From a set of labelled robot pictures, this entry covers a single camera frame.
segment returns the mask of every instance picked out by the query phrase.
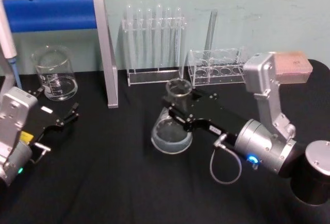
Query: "test tube rack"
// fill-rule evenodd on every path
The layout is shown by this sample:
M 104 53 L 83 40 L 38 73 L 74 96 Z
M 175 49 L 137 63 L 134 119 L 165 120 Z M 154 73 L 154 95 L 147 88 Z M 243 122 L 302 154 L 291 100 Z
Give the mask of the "test tube rack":
M 180 8 L 126 7 L 122 29 L 129 86 L 183 77 L 186 25 Z
M 244 47 L 189 51 L 188 72 L 192 85 L 244 82 L 243 66 L 249 56 Z

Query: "test tube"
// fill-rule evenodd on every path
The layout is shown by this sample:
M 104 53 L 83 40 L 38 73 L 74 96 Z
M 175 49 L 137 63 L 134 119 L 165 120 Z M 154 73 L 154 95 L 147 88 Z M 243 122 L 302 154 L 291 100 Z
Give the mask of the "test tube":
M 141 8 L 137 9 L 137 66 L 143 67 L 143 35 L 142 35 L 142 28 L 143 28 L 143 12 Z
M 171 8 L 165 11 L 165 25 L 162 38 L 162 60 L 161 65 L 164 67 L 169 61 L 170 52 L 170 27 L 171 27 Z
M 127 5 L 126 7 L 126 19 L 128 24 L 128 50 L 131 66 L 136 73 L 136 53 L 135 53 L 135 43 L 134 43 L 134 32 L 133 32 L 133 11 L 132 6 Z
M 145 33 L 145 44 L 146 44 L 146 68 L 152 66 L 152 24 L 153 24 L 153 11 L 147 9 L 146 12 L 146 33 Z
M 162 6 L 158 4 L 156 7 L 156 30 L 155 30 L 155 67 L 159 70 L 161 60 L 161 22 L 162 22 Z
M 180 64 L 180 42 L 181 42 L 181 9 L 180 7 L 175 10 L 175 66 Z

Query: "blue bar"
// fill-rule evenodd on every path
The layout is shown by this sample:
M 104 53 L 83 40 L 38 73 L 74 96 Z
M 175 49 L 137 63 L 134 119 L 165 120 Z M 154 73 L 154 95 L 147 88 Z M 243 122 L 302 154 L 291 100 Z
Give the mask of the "blue bar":
M 93 0 L 4 0 L 12 32 L 96 29 Z

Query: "light blue wall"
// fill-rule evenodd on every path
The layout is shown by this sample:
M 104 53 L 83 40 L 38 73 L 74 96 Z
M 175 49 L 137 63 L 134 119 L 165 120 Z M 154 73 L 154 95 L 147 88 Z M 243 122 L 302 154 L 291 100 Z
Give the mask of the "light blue wall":
M 120 68 L 123 67 L 123 58 L 119 53 L 121 44 L 117 44 L 117 40 L 127 1 L 106 0 Z M 330 66 L 329 0 L 133 0 L 136 1 L 161 2 L 173 7 L 180 5 L 188 22 L 186 49 L 204 48 L 210 11 L 216 8 L 219 10 L 219 22 L 213 48 L 246 45 L 253 52 L 302 50 L 309 58 Z M 15 35 L 21 73 L 33 72 L 28 57 L 35 48 L 47 41 L 70 46 L 75 55 L 75 71 L 97 69 L 97 36 L 94 31 L 59 33 L 62 34 L 61 39 L 57 32 Z

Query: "black table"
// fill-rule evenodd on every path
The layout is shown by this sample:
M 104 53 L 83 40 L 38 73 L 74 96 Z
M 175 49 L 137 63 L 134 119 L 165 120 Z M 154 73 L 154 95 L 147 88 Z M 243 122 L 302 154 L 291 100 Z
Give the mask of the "black table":
M 330 71 L 311 61 L 306 84 L 280 88 L 282 110 L 295 124 L 296 140 L 330 140 Z M 240 180 L 215 183 L 209 160 L 215 137 L 194 133 L 191 147 L 169 156 L 151 144 L 150 133 L 161 111 L 164 83 L 128 87 L 119 73 L 118 109 L 108 109 L 102 73 L 77 73 L 78 92 L 65 102 L 44 96 L 40 104 L 65 114 L 80 103 L 80 118 L 63 133 L 42 143 L 53 151 L 35 167 L 26 166 L 2 198 L 0 223 L 330 223 L 329 202 L 311 207 L 298 201 L 289 180 L 243 162 Z M 38 86 L 23 76 L 24 89 Z M 256 101 L 243 84 L 213 85 L 223 106 L 258 119 Z M 217 152 L 215 173 L 225 179 L 237 165 Z

